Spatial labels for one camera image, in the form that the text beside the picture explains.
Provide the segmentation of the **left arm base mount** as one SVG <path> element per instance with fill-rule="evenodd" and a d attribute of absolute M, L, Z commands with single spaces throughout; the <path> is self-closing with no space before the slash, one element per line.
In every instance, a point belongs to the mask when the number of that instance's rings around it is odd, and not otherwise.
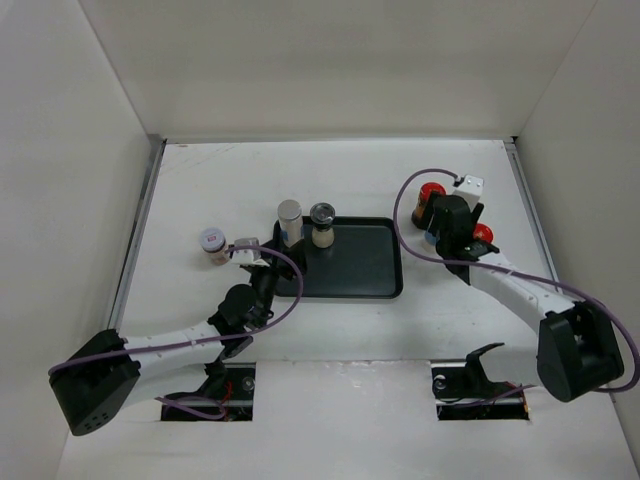
<path fill-rule="evenodd" d="M 206 379 L 197 390 L 166 394 L 191 412 L 163 404 L 161 422 L 250 422 L 254 413 L 255 363 L 227 363 L 225 373 Z"/>

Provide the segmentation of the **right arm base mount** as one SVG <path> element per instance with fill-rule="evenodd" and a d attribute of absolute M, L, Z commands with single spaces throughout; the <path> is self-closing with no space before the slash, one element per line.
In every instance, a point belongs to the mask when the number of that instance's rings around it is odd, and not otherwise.
<path fill-rule="evenodd" d="M 539 383 L 532 349 L 491 343 L 430 367 L 440 421 L 529 419 L 525 391 Z"/>

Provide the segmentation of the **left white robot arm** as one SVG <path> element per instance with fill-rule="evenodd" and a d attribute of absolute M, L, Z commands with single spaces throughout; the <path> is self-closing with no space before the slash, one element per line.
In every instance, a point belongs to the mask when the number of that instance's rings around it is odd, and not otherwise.
<path fill-rule="evenodd" d="M 207 320 L 140 337 L 106 329 L 49 370 L 72 435 L 92 433 L 146 400 L 207 421 L 226 418 L 226 361 L 285 319 L 272 311 L 277 283 L 295 280 L 302 291 L 306 272 L 304 241 L 287 246 L 238 240 L 226 252 L 250 278 L 232 286 Z"/>

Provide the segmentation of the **clear lid pepper shaker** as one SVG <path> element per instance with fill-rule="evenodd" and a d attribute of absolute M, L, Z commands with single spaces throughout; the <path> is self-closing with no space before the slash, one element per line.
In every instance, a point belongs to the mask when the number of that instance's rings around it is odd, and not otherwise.
<path fill-rule="evenodd" d="M 329 203 L 320 202 L 311 207 L 309 214 L 313 224 L 311 238 L 317 248 L 326 249 L 334 243 L 333 222 L 335 215 L 335 209 Z"/>

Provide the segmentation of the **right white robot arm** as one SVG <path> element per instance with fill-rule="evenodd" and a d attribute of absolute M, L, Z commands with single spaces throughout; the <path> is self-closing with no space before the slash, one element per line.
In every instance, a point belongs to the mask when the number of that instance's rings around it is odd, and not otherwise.
<path fill-rule="evenodd" d="M 436 252 L 447 270 L 527 324 L 537 346 L 515 360 L 469 365 L 463 373 L 466 388 L 487 395 L 500 383 L 497 368 L 522 365 L 519 381 L 541 385 L 567 403 L 622 377 L 613 315 L 585 295 L 570 298 L 567 286 L 558 293 L 548 288 L 550 280 L 517 271 L 498 247 L 474 235 L 482 210 L 482 204 L 471 207 L 459 195 L 433 194 L 422 223 L 435 236 Z"/>

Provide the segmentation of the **silver lid salt jar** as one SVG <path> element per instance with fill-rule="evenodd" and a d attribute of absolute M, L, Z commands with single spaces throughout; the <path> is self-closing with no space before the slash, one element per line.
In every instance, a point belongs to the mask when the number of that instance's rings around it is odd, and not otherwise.
<path fill-rule="evenodd" d="M 277 208 L 281 238 L 287 248 L 304 239 L 304 222 L 301 205 L 293 199 L 282 201 Z"/>

